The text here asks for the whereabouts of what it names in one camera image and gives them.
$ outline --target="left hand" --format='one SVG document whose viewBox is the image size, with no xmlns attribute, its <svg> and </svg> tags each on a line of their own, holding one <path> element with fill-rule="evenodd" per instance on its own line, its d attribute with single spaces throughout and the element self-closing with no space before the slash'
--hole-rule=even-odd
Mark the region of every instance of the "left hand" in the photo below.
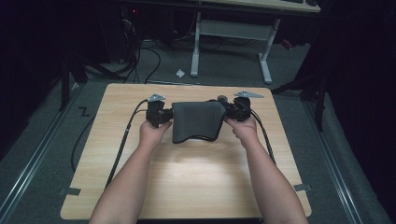
<svg viewBox="0 0 396 224">
<path fill-rule="evenodd" d="M 140 126 L 139 146 L 154 149 L 163 140 L 166 130 L 172 125 L 172 121 L 168 121 L 159 128 L 155 128 L 146 120 Z"/>
</svg>

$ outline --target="black fabric object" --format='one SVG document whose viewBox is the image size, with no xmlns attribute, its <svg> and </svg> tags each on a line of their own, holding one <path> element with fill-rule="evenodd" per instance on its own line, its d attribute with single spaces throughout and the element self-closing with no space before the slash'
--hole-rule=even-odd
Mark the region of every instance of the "black fabric object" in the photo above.
<svg viewBox="0 0 396 224">
<path fill-rule="evenodd" d="M 216 141 L 226 115 L 224 106 L 215 102 L 172 103 L 174 110 L 174 144 L 188 139 Z"/>
</svg>

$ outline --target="dark background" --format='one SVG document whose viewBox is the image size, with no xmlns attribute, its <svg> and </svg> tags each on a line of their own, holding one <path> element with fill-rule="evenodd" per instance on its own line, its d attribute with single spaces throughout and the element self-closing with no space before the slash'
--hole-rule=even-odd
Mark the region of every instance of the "dark background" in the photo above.
<svg viewBox="0 0 396 224">
<path fill-rule="evenodd" d="M 395 222 L 396 3 L 322 0 L 320 5 L 322 14 L 346 21 L 325 23 L 319 33 L 317 25 L 301 30 L 298 27 L 304 23 L 285 21 L 277 41 L 287 38 L 293 44 L 313 44 L 297 78 L 312 73 L 329 76 L 327 92 L 346 138 Z M 122 43 L 119 27 L 107 29 L 104 19 L 114 19 L 118 11 L 109 11 L 112 15 L 104 15 L 100 7 L 37 0 L 0 3 L 0 158 L 7 155 L 30 115 L 60 77 L 65 54 L 77 51 L 96 62 L 122 59 L 123 45 L 117 45 Z M 173 17 L 172 13 L 162 11 L 162 16 L 174 22 L 159 24 L 161 31 L 155 26 L 150 29 L 168 43 L 172 36 L 167 32 L 188 28 L 183 21 L 190 20 L 177 17 L 191 16 L 178 12 Z"/>
</svg>

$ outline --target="hand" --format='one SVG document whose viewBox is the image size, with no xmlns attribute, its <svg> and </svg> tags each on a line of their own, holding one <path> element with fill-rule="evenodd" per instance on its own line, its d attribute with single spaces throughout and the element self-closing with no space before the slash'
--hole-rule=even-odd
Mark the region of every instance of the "hand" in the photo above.
<svg viewBox="0 0 396 224">
<path fill-rule="evenodd" d="M 243 147 L 247 147 L 249 143 L 260 143 L 257 136 L 256 120 L 253 117 L 242 122 L 229 118 L 226 118 L 224 121 L 233 128 L 233 133 L 241 140 Z"/>
<path fill-rule="evenodd" d="M 146 120 L 140 126 L 139 146 L 154 149 L 163 140 L 166 130 L 172 125 L 172 121 L 168 121 L 159 128 L 155 128 Z"/>
</svg>

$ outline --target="forearm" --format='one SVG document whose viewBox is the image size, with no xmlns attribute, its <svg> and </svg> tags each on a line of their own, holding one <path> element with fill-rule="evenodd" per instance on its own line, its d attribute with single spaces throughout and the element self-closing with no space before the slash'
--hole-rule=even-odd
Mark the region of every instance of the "forearm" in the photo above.
<svg viewBox="0 0 396 224">
<path fill-rule="evenodd" d="M 90 223 L 136 223 L 146 195 L 150 157 L 150 148 L 135 150 L 99 199 Z"/>
<path fill-rule="evenodd" d="M 253 191 L 266 223 L 307 223 L 293 187 L 260 142 L 245 144 Z"/>
</svg>

